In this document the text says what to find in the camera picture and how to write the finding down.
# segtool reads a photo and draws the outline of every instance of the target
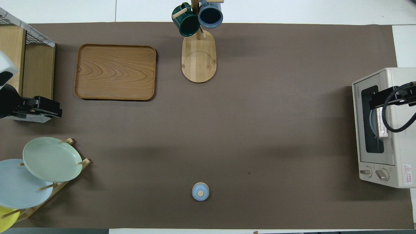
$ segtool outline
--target black cable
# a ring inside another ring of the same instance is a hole
[[[406,128],[408,128],[411,124],[413,124],[413,122],[415,122],[416,120],[416,113],[414,113],[414,115],[412,116],[412,118],[409,119],[409,121],[407,121],[407,123],[405,123],[402,127],[394,129],[392,128],[386,120],[386,107],[389,104],[391,98],[394,96],[395,93],[397,93],[400,90],[409,88],[413,86],[413,82],[404,84],[399,86],[398,88],[396,88],[395,90],[393,90],[386,98],[386,100],[384,101],[384,105],[383,105],[383,109],[381,110],[381,118],[383,120],[383,124],[386,126],[386,128],[391,131],[391,132],[402,132],[404,131]]]

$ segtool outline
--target light blue plate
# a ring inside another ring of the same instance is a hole
[[[27,169],[39,179],[65,182],[77,177],[82,165],[81,156],[68,143],[52,137],[35,138],[23,149]]]
[[[209,196],[209,188],[206,183],[198,182],[192,188],[192,196],[197,201],[204,201]]]
[[[38,191],[52,183],[36,178],[19,163],[23,160],[0,161],[0,206],[26,209],[43,203],[52,193],[53,188]]]

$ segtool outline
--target brown mat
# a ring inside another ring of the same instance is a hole
[[[412,229],[408,189],[361,181],[351,83],[395,67],[390,26],[223,24],[204,84],[181,71],[173,23],[38,24],[57,43],[63,118],[0,120],[1,159],[35,137],[73,137],[92,164],[15,227]],[[149,102],[74,94],[83,44],[149,45]],[[209,185],[206,202],[191,188]]]

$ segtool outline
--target white robot part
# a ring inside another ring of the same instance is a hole
[[[14,75],[17,74],[17,67],[10,58],[0,50],[0,90]]]

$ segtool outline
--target dark green mug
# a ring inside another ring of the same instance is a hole
[[[182,5],[177,6],[173,12],[172,15],[178,13],[182,9],[187,9],[187,11],[180,16],[176,17],[175,19],[172,19],[175,25],[178,27],[179,32],[184,37],[190,37],[194,35],[200,27],[198,16],[195,15],[192,12],[192,8],[189,5],[189,3],[184,2]]]

